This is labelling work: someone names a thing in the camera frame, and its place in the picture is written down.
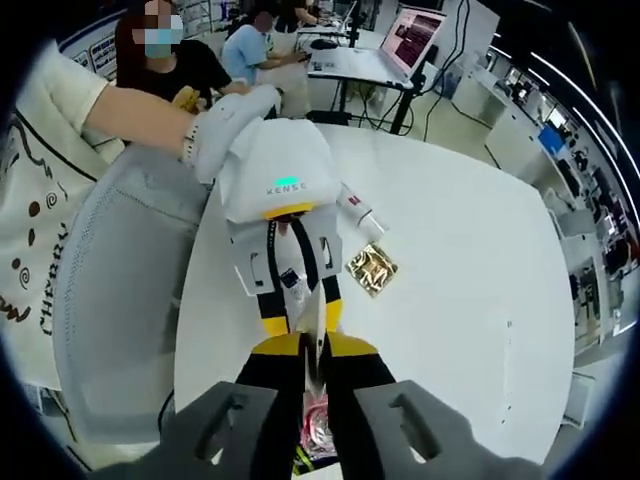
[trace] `black shirt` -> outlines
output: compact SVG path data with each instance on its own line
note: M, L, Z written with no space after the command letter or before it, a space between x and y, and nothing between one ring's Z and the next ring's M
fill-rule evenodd
M211 107L211 88L219 90L231 83L231 77L211 49L198 40L183 40L175 49L176 66L167 73L145 69L131 85L121 85L151 93L171 102L185 86L200 93Z
M298 29L296 8L307 8L306 0L280 0L279 18L275 30L280 33L292 33Z

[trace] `computer mouse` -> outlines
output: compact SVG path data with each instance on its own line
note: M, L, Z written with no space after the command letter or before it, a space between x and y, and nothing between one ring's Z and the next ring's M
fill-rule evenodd
M337 48L338 44L336 42L332 42L331 40L324 40L319 38L318 40L314 40L309 44L311 48L314 50L330 50L332 48Z

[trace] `light blue shirt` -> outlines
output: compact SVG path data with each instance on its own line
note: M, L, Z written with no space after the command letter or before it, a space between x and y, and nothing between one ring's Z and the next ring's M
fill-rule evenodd
M243 25L222 47L222 65L232 79L244 78L249 85L256 83L258 64L267 60L265 36L253 25Z

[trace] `white shirt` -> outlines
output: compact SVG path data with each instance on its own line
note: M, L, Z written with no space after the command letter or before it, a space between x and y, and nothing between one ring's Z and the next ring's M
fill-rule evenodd
M106 137L83 128L106 85L51 43L0 139L0 330L24 383L60 389L51 341L60 253L75 212L121 150L101 155L91 144Z

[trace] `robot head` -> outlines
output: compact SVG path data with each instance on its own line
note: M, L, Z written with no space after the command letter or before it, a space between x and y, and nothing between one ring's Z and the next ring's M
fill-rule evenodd
M232 151L240 161L223 195L231 222L286 221L338 198L331 150L311 122L256 121L237 143Z

